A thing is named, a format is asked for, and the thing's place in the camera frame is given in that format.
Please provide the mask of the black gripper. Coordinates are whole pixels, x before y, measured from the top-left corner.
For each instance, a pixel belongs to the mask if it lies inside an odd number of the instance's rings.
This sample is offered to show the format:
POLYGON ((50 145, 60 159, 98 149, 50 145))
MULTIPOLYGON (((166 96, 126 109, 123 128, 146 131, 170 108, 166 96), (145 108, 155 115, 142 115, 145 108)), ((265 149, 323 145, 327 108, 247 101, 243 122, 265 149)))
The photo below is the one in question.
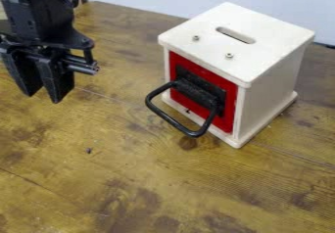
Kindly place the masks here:
POLYGON ((92 55, 95 42, 74 27, 72 2, 0 0, 0 3, 7 16, 0 20, 0 35, 7 37, 10 44, 44 46, 66 52, 59 60, 40 58, 35 66, 20 51, 0 51, 7 71, 23 93, 31 97, 44 86, 52 103, 58 104, 75 87, 72 71, 96 74, 100 70, 92 55))

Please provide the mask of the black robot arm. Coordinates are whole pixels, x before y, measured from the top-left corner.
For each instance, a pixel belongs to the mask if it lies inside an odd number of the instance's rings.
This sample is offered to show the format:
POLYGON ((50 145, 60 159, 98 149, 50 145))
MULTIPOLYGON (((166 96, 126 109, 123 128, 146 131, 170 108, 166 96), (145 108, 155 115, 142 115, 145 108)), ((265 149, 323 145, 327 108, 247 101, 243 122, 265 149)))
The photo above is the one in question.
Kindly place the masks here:
POLYGON ((46 89, 59 103, 75 88, 75 74, 99 71, 94 40, 74 27, 80 0, 0 0, 0 59, 20 90, 46 89))

